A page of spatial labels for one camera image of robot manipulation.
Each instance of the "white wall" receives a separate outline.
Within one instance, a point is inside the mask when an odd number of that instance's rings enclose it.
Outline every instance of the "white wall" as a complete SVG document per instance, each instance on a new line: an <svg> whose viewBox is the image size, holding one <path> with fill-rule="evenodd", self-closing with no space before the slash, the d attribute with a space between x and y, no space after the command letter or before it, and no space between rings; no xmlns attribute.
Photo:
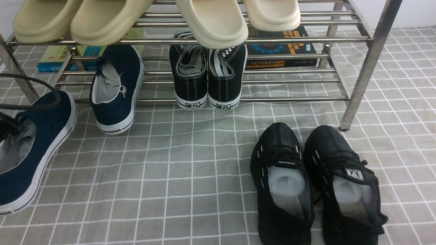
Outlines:
<svg viewBox="0 0 436 245"><path fill-rule="evenodd" d="M384 0L354 0L371 27L377 25ZM12 33L12 21L23 0L0 0L0 34L7 38ZM331 4L301 4L302 11L331 8ZM173 6L153 6L151 11L173 12ZM394 27L424 27L436 25L436 0L403 0Z"/></svg>

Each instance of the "shoe rack leg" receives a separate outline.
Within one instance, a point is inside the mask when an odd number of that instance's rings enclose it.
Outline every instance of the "shoe rack leg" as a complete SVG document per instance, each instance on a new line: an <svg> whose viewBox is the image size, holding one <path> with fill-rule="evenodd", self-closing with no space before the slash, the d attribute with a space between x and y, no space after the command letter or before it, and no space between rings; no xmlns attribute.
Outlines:
<svg viewBox="0 0 436 245"><path fill-rule="evenodd" d="M12 49L7 45L6 41L0 34L0 59L5 64L6 68L8 69L8 72L12 74L17 75L23 75L25 76L26 73L21 68L20 64L14 57L14 53L12 52ZM28 99L30 103L35 102L39 95L36 93L35 88L31 84L31 82L27 79L19 79L16 78L15 81L17 82L18 86L23 91L24 95Z"/></svg>
<svg viewBox="0 0 436 245"><path fill-rule="evenodd" d="M72 39L71 34L67 33L64 36L65 39ZM67 45L68 49L70 50L70 54L72 57L80 57L79 50L77 49L76 45ZM74 63L77 66L78 71L85 71L85 66L83 65L83 61L74 61Z"/></svg>
<svg viewBox="0 0 436 245"><path fill-rule="evenodd" d="M386 0L385 7L380 16L380 21L374 32L374 38L372 43L369 45L368 53L363 61L362 69L360 70L356 85L351 94L351 100L347 104L344 116L342 117L341 125L339 126L339 129L342 131L350 129L351 123L356 116L357 109L359 108L365 90L368 87L368 83L374 72L375 66L378 63L380 54L385 47L386 39L388 39L389 32L394 24L401 3L402 0Z"/></svg>
<svg viewBox="0 0 436 245"><path fill-rule="evenodd" d="M335 3L333 6L333 11L342 11L344 8L344 4L343 3ZM341 18L340 15L334 15L331 17L331 20L339 20ZM327 29L327 37L334 37L336 36L337 33L337 27L338 25L330 25ZM322 53L323 54L328 54L328 49L332 48L333 44L332 43L325 43L324 44L324 48ZM328 60L326 58L322 58L320 59L320 63L318 65L318 68L320 69L324 69L327 67L328 64Z"/></svg>

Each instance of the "beige slipper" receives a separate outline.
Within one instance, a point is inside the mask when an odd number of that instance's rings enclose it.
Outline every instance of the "beige slipper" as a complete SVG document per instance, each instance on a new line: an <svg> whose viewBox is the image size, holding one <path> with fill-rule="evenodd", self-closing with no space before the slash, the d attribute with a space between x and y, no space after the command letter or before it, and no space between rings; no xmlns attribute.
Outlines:
<svg viewBox="0 0 436 245"><path fill-rule="evenodd" d="M71 22L73 39L83 45L118 42L154 0L85 0Z"/></svg>
<svg viewBox="0 0 436 245"><path fill-rule="evenodd" d="M289 31L300 25L297 0L243 0L250 24L262 31Z"/></svg>
<svg viewBox="0 0 436 245"><path fill-rule="evenodd" d="M82 0L25 0L14 20L19 42L44 43L57 40L70 29Z"/></svg>
<svg viewBox="0 0 436 245"><path fill-rule="evenodd" d="M243 43L248 28L236 0L176 0L199 44L221 49Z"/></svg>

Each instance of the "brand logo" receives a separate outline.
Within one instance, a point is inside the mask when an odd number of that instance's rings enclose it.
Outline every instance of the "brand logo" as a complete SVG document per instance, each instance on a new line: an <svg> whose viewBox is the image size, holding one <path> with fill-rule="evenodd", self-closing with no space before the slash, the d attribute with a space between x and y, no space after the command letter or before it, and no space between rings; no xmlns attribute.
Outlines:
<svg viewBox="0 0 436 245"><path fill-rule="evenodd" d="M104 131L105 133L116 133L116 132L119 132L119 131L121 131L121 129L117 129L117 130L114 130L114 131Z"/></svg>
<svg viewBox="0 0 436 245"><path fill-rule="evenodd" d="M185 107L187 109L197 109L197 108L200 108L200 103L198 102L198 103L195 103L195 104L186 104Z"/></svg>
<svg viewBox="0 0 436 245"><path fill-rule="evenodd" d="M220 105L220 104L217 104L216 107L217 107L218 110L223 110L223 111L231 109L230 105Z"/></svg>
<svg viewBox="0 0 436 245"><path fill-rule="evenodd" d="M119 89L119 92L123 94L123 97L126 97L126 93L127 93L127 89L124 86L121 86L121 88Z"/></svg>
<svg viewBox="0 0 436 245"><path fill-rule="evenodd" d="M360 170L355 169L345 169L347 171L347 174L353 178L356 178L358 180L363 180L362 172Z"/></svg>

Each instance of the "black mesh sneaker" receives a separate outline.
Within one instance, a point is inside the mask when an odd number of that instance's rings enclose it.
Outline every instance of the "black mesh sneaker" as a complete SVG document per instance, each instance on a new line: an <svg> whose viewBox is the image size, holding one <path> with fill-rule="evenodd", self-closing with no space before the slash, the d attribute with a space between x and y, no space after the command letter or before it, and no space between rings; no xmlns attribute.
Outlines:
<svg viewBox="0 0 436 245"><path fill-rule="evenodd" d="M268 127L254 148L250 169L257 189L259 236L264 245L310 245L315 216L312 187L301 156L297 137L284 123ZM288 189L280 190L276 186L280 184ZM283 195L277 189L299 191Z"/></svg>
<svg viewBox="0 0 436 245"><path fill-rule="evenodd" d="M209 102L218 110L230 110L241 99L247 47L238 45L209 51Z"/></svg>
<svg viewBox="0 0 436 245"><path fill-rule="evenodd" d="M374 172L330 126L319 126L307 139L304 163L324 204L326 245L377 245L388 217L380 211Z"/></svg>
<svg viewBox="0 0 436 245"><path fill-rule="evenodd" d="M176 34L174 38L192 38L191 32ZM187 110L203 107L208 100L206 56L196 45L171 45L170 65L173 73L177 104Z"/></svg>

